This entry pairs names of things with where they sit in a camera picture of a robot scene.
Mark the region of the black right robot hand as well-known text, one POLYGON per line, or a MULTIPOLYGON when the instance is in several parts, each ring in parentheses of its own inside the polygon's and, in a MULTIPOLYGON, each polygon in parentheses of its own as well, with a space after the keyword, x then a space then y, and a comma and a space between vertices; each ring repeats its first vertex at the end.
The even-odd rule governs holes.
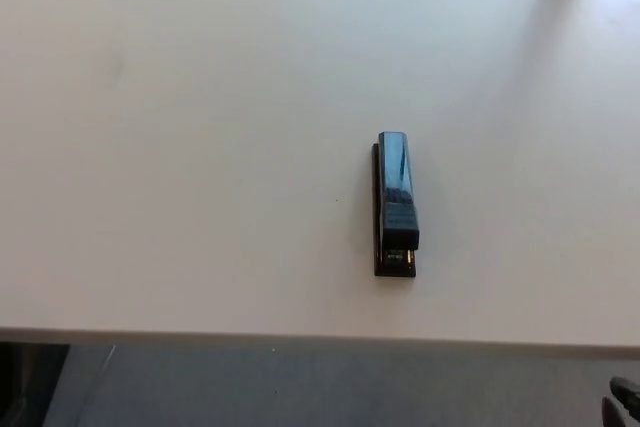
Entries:
MULTIPOLYGON (((624 378, 612 377, 609 389, 613 398, 629 414, 630 418, 639 423, 639 385, 624 378)), ((603 397, 601 401, 601 419, 603 427, 626 427, 626 421, 618 405, 610 398, 603 397)))

